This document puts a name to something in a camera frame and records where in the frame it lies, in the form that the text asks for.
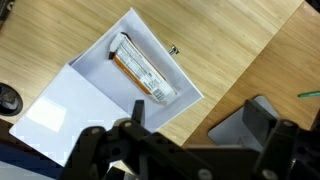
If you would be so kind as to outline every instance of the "gray object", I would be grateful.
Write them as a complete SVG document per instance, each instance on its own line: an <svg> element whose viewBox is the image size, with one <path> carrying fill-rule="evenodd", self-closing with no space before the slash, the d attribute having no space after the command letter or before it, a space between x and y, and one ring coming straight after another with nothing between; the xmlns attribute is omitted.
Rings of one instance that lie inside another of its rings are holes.
<svg viewBox="0 0 320 180"><path fill-rule="evenodd" d="M276 119L279 114L273 109L268 100L263 96L254 98L266 111L268 111ZM219 125L209 131L208 136L217 145L242 145L257 151L262 150L262 145L253 136L251 131L242 121L244 107L233 113Z"/></svg>

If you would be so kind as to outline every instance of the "open box lid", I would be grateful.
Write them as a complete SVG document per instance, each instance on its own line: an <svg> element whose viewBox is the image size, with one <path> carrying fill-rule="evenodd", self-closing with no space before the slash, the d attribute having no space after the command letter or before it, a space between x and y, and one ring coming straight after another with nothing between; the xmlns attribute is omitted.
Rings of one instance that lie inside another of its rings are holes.
<svg viewBox="0 0 320 180"><path fill-rule="evenodd" d="M126 32L167 79L177 95L158 104L108 59L114 37ZM130 117L135 100L145 101L144 127L151 132L203 98L166 49L131 9L84 54L66 64L10 133L64 165L81 131L89 126L109 130Z"/></svg>

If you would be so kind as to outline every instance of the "wooden table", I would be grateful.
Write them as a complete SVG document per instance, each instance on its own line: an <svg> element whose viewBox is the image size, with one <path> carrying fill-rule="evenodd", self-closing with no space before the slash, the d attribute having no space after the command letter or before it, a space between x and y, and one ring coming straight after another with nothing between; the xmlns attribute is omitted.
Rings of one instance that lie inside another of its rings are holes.
<svg viewBox="0 0 320 180"><path fill-rule="evenodd" d="M181 145L301 3L17 0L0 34L0 81L21 93L25 111L68 60L134 7L164 46L180 49L177 63L205 95L160 130Z"/></svg>
<svg viewBox="0 0 320 180"><path fill-rule="evenodd" d="M297 95L320 90L319 44L320 14L303 3L185 145L212 144L208 131L257 95L264 95L282 118L309 129L320 109L320 97Z"/></svg>

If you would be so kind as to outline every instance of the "black round object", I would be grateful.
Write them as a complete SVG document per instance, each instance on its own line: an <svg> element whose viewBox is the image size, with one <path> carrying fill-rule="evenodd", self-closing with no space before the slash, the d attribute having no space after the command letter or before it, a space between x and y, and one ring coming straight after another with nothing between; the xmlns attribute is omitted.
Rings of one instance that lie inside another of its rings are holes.
<svg viewBox="0 0 320 180"><path fill-rule="evenodd" d="M23 102L19 93L12 87L0 83L0 115L14 116L21 112Z"/></svg>

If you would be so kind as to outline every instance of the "white box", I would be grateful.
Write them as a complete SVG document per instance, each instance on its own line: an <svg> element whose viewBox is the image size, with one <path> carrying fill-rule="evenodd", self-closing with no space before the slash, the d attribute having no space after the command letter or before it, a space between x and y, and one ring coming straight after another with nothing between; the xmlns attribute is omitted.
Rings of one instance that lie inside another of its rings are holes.
<svg viewBox="0 0 320 180"><path fill-rule="evenodd" d="M156 103L108 60L109 45L120 32L130 35L177 91L172 102ZM145 101L145 128L154 132L201 98L201 92L131 9L84 54L62 68L10 133L64 166L84 128L109 130L116 120L130 117L135 100Z"/></svg>

